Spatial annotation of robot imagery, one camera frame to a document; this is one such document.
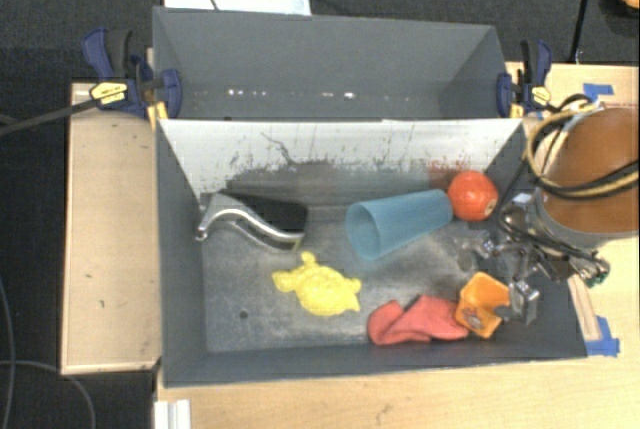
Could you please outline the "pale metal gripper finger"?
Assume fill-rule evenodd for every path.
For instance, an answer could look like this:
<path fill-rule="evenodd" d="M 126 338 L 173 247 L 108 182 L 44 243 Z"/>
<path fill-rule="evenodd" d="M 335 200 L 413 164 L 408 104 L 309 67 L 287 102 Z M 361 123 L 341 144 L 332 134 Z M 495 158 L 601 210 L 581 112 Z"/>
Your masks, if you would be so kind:
<path fill-rule="evenodd" d="M 455 240 L 457 263 L 461 268 L 479 268 L 495 256 L 496 243 L 488 237 L 461 238 Z"/>
<path fill-rule="evenodd" d="M 521 278 L 513 278 L 509 283 L 510 308 L 514 317 L 525 325 L 530 325 L 537 317 L 540 292 Z"/>

